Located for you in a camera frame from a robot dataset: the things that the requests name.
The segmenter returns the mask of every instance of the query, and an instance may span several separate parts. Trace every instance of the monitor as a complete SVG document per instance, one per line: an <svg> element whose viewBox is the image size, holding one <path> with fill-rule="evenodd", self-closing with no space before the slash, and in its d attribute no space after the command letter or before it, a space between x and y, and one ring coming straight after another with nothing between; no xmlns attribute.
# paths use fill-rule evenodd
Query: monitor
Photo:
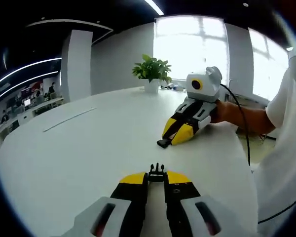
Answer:
<svg viewBox="0 0 296 237"><path fill-rule="evenodd" d="M32 90L30 87L21 91L22 99L26 99L27 97L31 96L31 94L32 94Z"/></svg>
<svg viewBox="0 0 296 237"><path fill-rule="evenodd" d="M24 106L29 106L31 104L31 99L24 101Z"/></svg>

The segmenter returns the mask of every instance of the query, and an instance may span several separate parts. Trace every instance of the black clip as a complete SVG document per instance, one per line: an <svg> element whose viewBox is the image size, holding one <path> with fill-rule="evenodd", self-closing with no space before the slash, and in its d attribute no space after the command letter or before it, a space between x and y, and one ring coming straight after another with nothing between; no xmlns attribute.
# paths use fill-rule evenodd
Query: black clip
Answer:
<svg viewBox="0 0 296 237"><path fill-rule="evenodd" d="M171 144L171 139L164 138L162 140L157 141L157 144L161 146L162 148L167 148Z"/></svg>
<svg viewBox="0 0 296 237"><path fill-rule="evenodd" d="M156 170L153 171L153 164L150 166L150 171L148 173L148 181L150 182L163 182L164 181L164 165L161 165L161 170L159 171L159 163L156 165Z"/></svg>

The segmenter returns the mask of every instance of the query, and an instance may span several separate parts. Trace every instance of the desk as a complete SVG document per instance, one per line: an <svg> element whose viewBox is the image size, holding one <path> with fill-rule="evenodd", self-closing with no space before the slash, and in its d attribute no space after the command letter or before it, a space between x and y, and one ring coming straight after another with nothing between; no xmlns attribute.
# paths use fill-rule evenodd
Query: desk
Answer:
<svg viewBox="0 0 296 237"><path fill-rule="evenodd" d="M211 195L257 229L258 202L245 152L228 123L210 125L193 140L162 149L167 119L186 93L138 88L67 103L16 129L0 149L0 179L20 220L38 237L58 236L119 180L152 163L182 172L201 195ZM66 118L96 108L43 132ZM171 236L163 185L152 185L141 236Z"/></svg>
<svg viewBox="0 0 296 237"><path fill-rule="evenodd" d="M39 104L37 106L34 106L33 108L30 108L30 109L26 110L24 113L19 114L17 117L9 119L7 122L5 122L4 124L2 124L0 126L0 134L5 129L7 129L8 127L10 127L14 122L16 122L18 120L18 117L21 117L23 114L25 114L25 113L33 113L33 116L35 116L34 115L34 112L36 110L38 110L38 109L40 109L42 107L45 107L47 105L53 104L53 103L57 103L57 102L62 101L62 100L64 100L64 98L56 98L56 99L53 99L53 100L49 100L49 101L43 102L43 103L41 103L41 104Z"/></svg>

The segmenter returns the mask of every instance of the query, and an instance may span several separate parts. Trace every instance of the hand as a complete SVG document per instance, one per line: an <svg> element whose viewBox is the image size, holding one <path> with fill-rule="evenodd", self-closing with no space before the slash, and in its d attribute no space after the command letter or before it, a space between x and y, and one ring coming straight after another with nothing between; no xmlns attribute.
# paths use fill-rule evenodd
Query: hand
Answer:
<svg viewBox="0 0 296 237"><path fill-rule="evenodd" d="M215 101L216 108L210 113L212 118L211 123L218 123L222 121L226 121L229 102L222 102L220 100Z"/></svg>

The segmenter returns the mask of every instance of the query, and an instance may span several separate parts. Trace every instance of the bright window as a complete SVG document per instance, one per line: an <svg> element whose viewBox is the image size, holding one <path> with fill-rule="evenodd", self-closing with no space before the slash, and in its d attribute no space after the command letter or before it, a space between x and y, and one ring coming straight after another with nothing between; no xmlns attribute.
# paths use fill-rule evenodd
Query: bright window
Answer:
<svg viewBox="0 0 296 237"><path fill-rule="evenodd" d="M254 61L253 94L273 100L288 68L286 50L266 36L249 29Z"/></svg>
<svg viewBox="0 0 296 237"><path fill-rule="evenodd" d="M168 60L172 79L186 80L189 73L216 66L222 83L228 81L228 48L221 19L202 16L158 18L153 56Z"/></svg>

